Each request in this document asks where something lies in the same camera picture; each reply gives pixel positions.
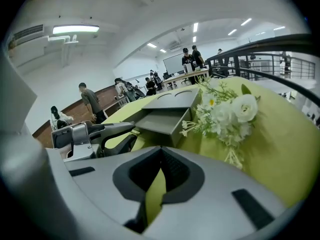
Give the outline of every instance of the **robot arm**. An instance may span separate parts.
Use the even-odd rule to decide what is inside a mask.
[[[51,133],[53,147],[71,146],[65,162],[101,158],[131,151],[137,137],[127,136],[115,148],[105,148],[109,139],[130,132],[135,127],[129,122],[92,125],[90,121],[66,126]]]

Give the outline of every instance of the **wooden wall panel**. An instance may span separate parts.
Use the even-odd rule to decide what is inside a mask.
[[[102,109],[106,108],[110,103],[115,100],[115,96],[118,96],[117,90],[114,85],[104,88],[102,90],[95,92],[97,97],[99,98],[99,103]],[[76,101],[70,106],[66,107],[62,110],[64,114],[67,116],[72,116],[74,118],[74,123],[80,123],[82,121],[92,120],[89,115],[89,111],[82,99]],[[53,148],[51,141],[51,126],[49,120],[45,122],[32,136],[36,138],[45,148]]]

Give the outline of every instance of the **desk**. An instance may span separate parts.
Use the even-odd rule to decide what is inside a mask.
[[[146,85],[144,85],[144,86],[141,86],[141,87],[138,87],[138,89],[142,92],[142,90],[141,89],[144,89],[144,94],[147,94],[147,88],[146,88]]]
[[[172,76],[172,77],[164,80],[162,83],[165,84],[164,86],[166,86],[166,84],[172,84],[172,88],[173,88],[175,81],[182,80],[185,78],[195,77],[195,76],[199,76],[199,75],[205,75],[207,77],[207,74],[209,75],[209,69],[204,68],[204,69],[200,69],[199,71],[192,71],[191,73],[184,73],[184,74]]]
[[[255,128],[241,146],[245,156],[244,172],[274,192],[287,207],[305,199],[320,168],[320,131],[302,111],[272,90],[241,77],[217,81],[227,83],[239,95],[241,84],[245,84],[255,96],[261,96]],[[181,89],[196,87],[190,85]],[[104,122],[118,123],[141,110],[159,95],[163,93],[131,102]],[[115,147],[127,135],[108,140],[106,147]],[[150,140],[141,134],[132,150],[156,145],[156,139]],[[225,147],[219,141],[193,132],[188,137],[183,137],[177,148],[217,160],[224,160],[227,155]],[[165,182],[160,171],[146,194],[148,222],[161,209],[161,198],[166,192]]]
[[[126,95],[123,96],[123,97],[121,97],[121,98],[115,99],[113,102],[109,103],[108,106],[103,109],[103,112],[105,113],[106,118],[109,117],[109,116],[107,115],[106,110],[110,109],[111,107],[113,107],[113,106],[116,105],[116,104],[119,104],[119,103],[122,104],[124,101],[126,101],[127,103],[130,102],[129,99],[128,99],[128,97],[127,97]]]

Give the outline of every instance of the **whiteboard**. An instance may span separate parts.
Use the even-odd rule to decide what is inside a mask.
[[[184,66],[182,66],[182,57],[183,53],[163,60],[166,71],[169,75],[184,70]]]

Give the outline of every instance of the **woman with long hair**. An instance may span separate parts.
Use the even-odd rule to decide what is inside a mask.
[[[70,125],[73,122],[73,120],[74,118],[72,116],[67,116],[61,111],[59,112],[56,106],[51,107],[50,125],[53,131]]]

